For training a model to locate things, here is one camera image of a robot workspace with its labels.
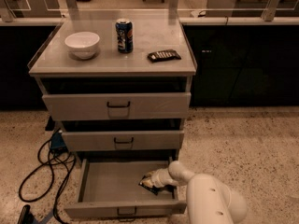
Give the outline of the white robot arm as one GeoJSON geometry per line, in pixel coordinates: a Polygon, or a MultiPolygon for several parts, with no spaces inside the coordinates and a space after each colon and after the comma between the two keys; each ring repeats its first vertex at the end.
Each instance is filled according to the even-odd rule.
{"type": "Polygon", "coordinates": [[[166,186],[185,186],[190,224],[238,224],[245,219],[245,198],[213,175],[197,174],[180,161],[150,171],[139,185],[153,193],[166,186]]]}

